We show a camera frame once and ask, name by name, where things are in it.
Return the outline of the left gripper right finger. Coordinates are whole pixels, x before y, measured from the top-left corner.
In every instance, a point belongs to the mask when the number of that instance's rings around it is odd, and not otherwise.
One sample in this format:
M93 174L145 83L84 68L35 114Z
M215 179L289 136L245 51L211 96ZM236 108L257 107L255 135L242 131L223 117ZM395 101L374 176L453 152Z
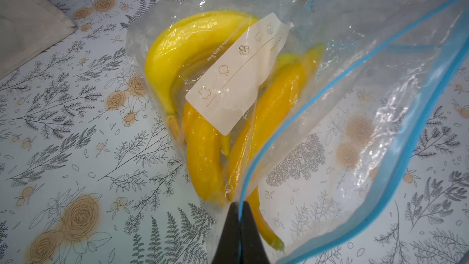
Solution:
M250 205L247 201L243 202L240 221L241 233L241 264L270 264L266 255L264 246Z

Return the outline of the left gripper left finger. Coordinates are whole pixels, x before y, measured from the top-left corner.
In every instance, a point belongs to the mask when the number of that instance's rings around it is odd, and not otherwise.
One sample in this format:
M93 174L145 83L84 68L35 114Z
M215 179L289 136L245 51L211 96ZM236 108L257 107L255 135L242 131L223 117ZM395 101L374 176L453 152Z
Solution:
M231 203L212 264L240 264L241 223L239 205Z

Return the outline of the zip-top bag of bananas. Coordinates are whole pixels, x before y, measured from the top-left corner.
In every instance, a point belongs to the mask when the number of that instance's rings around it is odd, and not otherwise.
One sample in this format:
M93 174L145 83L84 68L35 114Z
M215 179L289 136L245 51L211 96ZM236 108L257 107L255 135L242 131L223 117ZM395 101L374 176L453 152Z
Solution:
M127 33L210 263L233 202L270 264L362 231L413 156L458 147L436 102L468 51L469 0L161 0Z

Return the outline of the beige canvas tote bag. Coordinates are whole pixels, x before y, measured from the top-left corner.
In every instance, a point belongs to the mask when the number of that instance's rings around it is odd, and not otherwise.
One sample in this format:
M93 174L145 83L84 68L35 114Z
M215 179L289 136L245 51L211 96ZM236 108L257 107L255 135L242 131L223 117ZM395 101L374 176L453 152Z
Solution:
M1 78L76 30L49 0L1 0Z

